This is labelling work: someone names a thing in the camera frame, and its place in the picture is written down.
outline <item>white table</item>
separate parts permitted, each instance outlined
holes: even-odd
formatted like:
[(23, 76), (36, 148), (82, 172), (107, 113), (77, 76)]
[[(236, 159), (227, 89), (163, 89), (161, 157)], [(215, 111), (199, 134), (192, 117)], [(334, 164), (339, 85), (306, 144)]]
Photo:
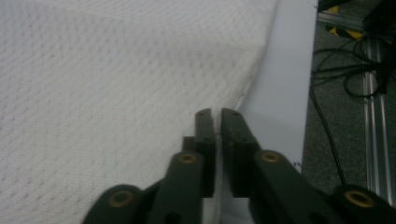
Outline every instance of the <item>white table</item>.
[[(304, 131), (317, 0), (279, 0), (258, 75), (239, 108), (262, 148), (284, 154), (298, 170)], [(222, 224), (253, 223), (247, 199), (235, 199), (224, 180)]]

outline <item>white fabric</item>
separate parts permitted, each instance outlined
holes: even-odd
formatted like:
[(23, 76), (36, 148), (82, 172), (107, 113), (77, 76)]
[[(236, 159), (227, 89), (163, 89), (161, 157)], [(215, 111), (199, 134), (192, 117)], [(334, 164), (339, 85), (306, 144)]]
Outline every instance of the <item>white fabric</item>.
[[(276, 0), (0, 0), (0, 223), (80, 223), (236, 108)], [(219, 220), (219, 194), (205, 223)]]

